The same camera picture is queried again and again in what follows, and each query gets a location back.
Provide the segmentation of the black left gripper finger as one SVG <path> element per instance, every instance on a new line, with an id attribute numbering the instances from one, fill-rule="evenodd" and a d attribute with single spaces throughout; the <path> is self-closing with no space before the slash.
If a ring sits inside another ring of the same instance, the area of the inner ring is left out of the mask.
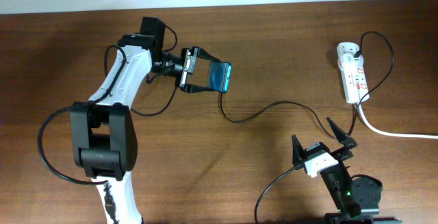
<path id="1" fill-rule="evenodd" d="M 187 84 L 186 85 L 186 92 L 187 93 L 197 93 L 197 92 L 214 92 L 215 89 L 209 88 L 206 86 L 199 86 L 194 84 Z"/>
<path id="2" fill-rule="evenodd" d="M 202 58 L 204 60 L 209 60 L 212 62 L 221 62 L 221 60 L 219 60 L 218 58 L 212 56 L 211 54 L 209 54 L 208 52 L 206 52 L 206 50 L 204 50 L 201 47 L 196 47 L 197 48 L 197 54 L 196 56 L 198 58 Z"/>

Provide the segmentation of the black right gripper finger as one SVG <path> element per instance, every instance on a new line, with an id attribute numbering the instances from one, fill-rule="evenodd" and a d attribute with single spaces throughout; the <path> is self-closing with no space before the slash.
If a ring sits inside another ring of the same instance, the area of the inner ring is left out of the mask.
<path id="1" fill-rule="evenodd" d="M 343 131 L 341 128 L 339 128 L 338 125 L 330 118 L 326 118 L 337 141 L 342 144 L 347 149 L 352 149 L 357 146 L 357 142 L 353 137 L 348 135 L 345 131 Z"/>
<path id="2" fill-rule="evenodd" d="M 301 169 L 304 166 L 305 152 L 296 135 L 292 135 L 292 148 L 292 164 L 295 169 Z"/>

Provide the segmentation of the blue Galaxy smartphone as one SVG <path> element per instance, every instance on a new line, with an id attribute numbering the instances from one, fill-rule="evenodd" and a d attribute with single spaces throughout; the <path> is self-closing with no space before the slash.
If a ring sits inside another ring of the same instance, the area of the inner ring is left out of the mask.
<path id="1" fill-rule="evenodd" d="M 207 75 L 206 87 L 226 93 L 229 88 L 232 65 L 228 62 L 211 62 Z"/>

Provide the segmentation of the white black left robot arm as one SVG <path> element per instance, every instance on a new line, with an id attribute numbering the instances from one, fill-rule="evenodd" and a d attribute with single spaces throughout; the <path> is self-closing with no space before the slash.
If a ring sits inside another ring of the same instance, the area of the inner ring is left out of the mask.
<path id="1" fill-rule="evenodd" d="M 200 47 L 176 56 L 162 45 L 162 36 L 125 34 L 101 87 L 70 111 L 75 163 L 96 185 L 108 223 L 144 221 L 131 178 L 138 154 L 131 106 L 144 78 L 150 72 L 175 77 L 175 86 L 187 93 L 228 90 L 230 63 Z"/>

